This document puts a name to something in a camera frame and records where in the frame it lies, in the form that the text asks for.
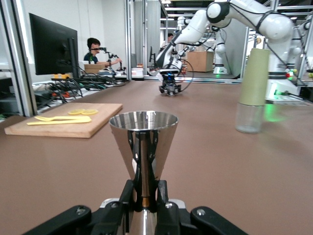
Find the table surface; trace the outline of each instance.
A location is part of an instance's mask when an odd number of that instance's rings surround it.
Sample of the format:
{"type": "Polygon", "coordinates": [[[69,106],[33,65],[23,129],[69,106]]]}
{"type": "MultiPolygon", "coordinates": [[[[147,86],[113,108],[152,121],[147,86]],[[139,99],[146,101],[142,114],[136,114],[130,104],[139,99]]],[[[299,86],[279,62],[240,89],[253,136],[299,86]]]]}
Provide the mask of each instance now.
{"type": "MultiPolygon", "coordinates": [[[[132,81],[77,102],[178,116],[161,179],[189,211],[210,207],[252,235],[312,234],[313,106],[266,105],[262,132],[244,134],[235,130],[241,85],[192,83],[175,97],[161,95],[159,85],[132,81]]],[[[24,119],[0,123],[0,234],[119,197],[129,176],[108,124],[91,139],[4,133],[24,119]]]]}

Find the wooden cutting board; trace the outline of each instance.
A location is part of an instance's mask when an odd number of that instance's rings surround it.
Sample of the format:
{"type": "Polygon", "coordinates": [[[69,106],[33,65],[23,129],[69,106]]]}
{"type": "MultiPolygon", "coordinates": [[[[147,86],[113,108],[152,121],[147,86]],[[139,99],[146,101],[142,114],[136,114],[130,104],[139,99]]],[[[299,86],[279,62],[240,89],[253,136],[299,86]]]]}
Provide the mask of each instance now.
{"type": "Polygon", "coordinates": [[[40,116],[69,116],[68,112],[74,109],[96,109],[99,112],[89,115],[91,122],[88,123],[28,126],[28,122],[39,121],[31,117],[5,128],[4,131],[7,135],[90,138],[105,125],[111,117],[117,114],[122,107],[122,104],[67,103],[49,110],[40,116]]]}

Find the lab equipment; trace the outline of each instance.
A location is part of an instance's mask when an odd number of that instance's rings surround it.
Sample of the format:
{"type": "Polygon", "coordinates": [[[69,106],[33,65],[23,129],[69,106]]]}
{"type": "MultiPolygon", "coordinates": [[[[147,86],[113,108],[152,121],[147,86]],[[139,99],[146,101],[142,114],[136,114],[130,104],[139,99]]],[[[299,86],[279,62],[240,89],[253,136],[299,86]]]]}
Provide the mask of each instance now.
{"type": "Polygon", "coordinates": [[[72,72],[79,78],[77,31],[31,13],[29,17],[36,74],[72,72]]]}
{"type": "MultiPolygon", "coordinates": [[[[271,51],[268,64],[268,87],[266,98],[273,96],[276,90],[298,94],[300,89],[286,78],[287,59],[292,41],[293,22],[287,17],[254,0],[214,1],[207,10],[199,10],[188,26],[179,31],[167,47],[157,56],[156,63],[164,69],[181,69],[181,61],[171,55],[176,44],[195,43],[200,40],[208,25],[223,28],[232,19],[256,30],[267,38],[266,49],[271,51]]],[[[286,100],[275,96],[275,99],[286,100]]]]}

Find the yellow knife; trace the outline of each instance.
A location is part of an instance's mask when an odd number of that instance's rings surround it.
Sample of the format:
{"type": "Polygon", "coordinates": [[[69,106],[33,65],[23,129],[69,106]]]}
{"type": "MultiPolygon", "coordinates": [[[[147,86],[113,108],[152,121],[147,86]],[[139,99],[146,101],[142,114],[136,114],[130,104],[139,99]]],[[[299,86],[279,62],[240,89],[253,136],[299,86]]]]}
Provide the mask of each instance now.
{"type": "Polygon", "coordinates": [[[53,124],[71,124],[71,123],[87,123],[91,122],[91,118],[82,118],[76,120],[63,120],[63,121],[32,121],[26,123],[29,126],[33,125],[53,125],[53,124]]]}

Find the man with glasses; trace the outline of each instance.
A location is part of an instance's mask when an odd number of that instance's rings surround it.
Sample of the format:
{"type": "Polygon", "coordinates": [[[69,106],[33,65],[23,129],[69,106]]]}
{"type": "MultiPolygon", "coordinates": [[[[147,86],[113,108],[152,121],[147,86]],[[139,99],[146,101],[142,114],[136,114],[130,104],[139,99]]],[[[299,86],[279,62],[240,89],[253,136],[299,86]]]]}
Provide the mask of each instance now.
{"type": "Polygon", "coordinates": [[[110,67],[111,65],[115,65],[119,62],[122,62],[122,60],[120,58],[117,58],[114,61],[98,61],[98,58],[96,57],[96,54],[98,54],[100,52],[100,41],[96,38],[88,38],[87,40],[87,46],[89,48],[89,52],[85,55],[84,57],[84,61],[89,61],[89,64],[91,61],[93,61],[95,64],[98,65],[104,65],[104,67],[110,67]]]}

